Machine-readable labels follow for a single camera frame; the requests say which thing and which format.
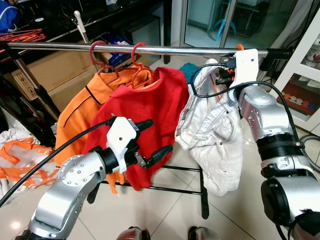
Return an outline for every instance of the white denim jacket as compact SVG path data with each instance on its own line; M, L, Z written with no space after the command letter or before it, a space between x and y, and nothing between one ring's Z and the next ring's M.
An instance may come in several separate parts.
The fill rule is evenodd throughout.
M218 63L209 59L205 64ZM194 81L197 94L214 94L210 77L215 81L216 66L203 68ZM225 85L218 85L222 91ZM175 140L203 170L204 186L208 191L223 196L238 189L242 161L242 135L238 105L227 93L217 97L199 98L190 92L188 102L180 114Z

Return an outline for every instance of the black metal frame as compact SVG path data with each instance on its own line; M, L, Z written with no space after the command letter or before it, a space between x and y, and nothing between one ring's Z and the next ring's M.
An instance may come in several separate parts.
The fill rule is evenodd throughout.
M163 168L164 169L175 169L175 170L182 170L182 171L199 172L200 173L200 191L189 191L189 190L182 190L182 189L162 187L162 186L152 186L152 185L150 187L148 187L148 189L181 193L181 194L200 195L200 197L201 197L201 215L202 215L203 219L208 219L208 217L209 217L208 192L204 186L204 175L202 173L201 167L199 166L199 168L190 168L190 167L182 167L182 166L164 165ZM103 181L101 183L102 184L109 184L107 181ZM124 184L120 184L119 182L116 182L115 185L131 187L130 183L128 183L128 182L125 182Z

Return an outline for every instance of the red sweater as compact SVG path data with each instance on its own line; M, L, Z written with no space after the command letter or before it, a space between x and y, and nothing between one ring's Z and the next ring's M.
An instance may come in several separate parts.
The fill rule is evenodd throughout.
M149 158L159 148L175 143L175 129L179 116L188 101L188 89L184 74L175 69L158 67L154 76L159 79L154 85L143 89L131 89L120 86L99 110L91 126L101 123L112 117L132 119L134 123L152 119L154 124L141 132L137 141L140 149L138 152ZM107 147L107 132L109 126L102 126L89 133L83 153L93 147ZM139 191L151 185L151 176L161 168L172 156L168 154L156 165L143 169L138 164L129 166L126 178L132 187Z

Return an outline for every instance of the clothing rack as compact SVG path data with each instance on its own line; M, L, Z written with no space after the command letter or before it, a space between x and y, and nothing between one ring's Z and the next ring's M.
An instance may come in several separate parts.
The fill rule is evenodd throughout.
M90 49L90 44L88 43L58 43L58 42L14 42L14 41L0 41L0 49L5 49L11 59L16 63L22 73L31 85L33 86L35 92L42 99L42 101L47 105L47 107L58 119L60 111L54 104L47 91L43 86L36 80L35 76L31 73L29 68L20 58L17 49L23 50L54 50L54 51L83 51L88 52ZM94 52L102 53L124 53L130 54L133 51L133 45L112 45L112 44L99 44L94 47ZM206 57L232 57L239 49L237 48L199 48L199 47L172 47L172 46L140 46L135 50L137 54L149 54L149 55L180 55L180 56L206 56ZM265 58L270 62L274 59L289 59L292 55L291 51L285 49L259 49L258 56L260 58ZM204 219L209 217L209 204L208 204L208 193L207 189L204 187L204 178L202 169L199 168L188 168L180 166L163 166L165 169L175 169L181 171L192 171L199 172L200 174L200 191L190 191L183 189L175 189L160 186L150 186L149 189L183 193L183 194L194 194L200 195L201 197L201 215ZM129 183L123 184L124 186L130 187Z

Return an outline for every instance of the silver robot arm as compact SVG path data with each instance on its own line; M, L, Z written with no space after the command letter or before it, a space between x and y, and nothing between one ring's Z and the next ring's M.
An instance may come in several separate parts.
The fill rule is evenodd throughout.
M95 147L88 154L69 158L59 170L52 187L41 198L28 229L16 240L65 240L82 211L84 201L95 201L99 184L106 174L124 173L127 166L149 168L172 151L164 146L145 159L138 153L140 132L151 127L152 120L133 123L116 117L107 134L108 148Z
M320 239L320 183L294 140L286 111L258 86L240 91L240 113L251 128L261 157L266 216L287 227L294 239Z

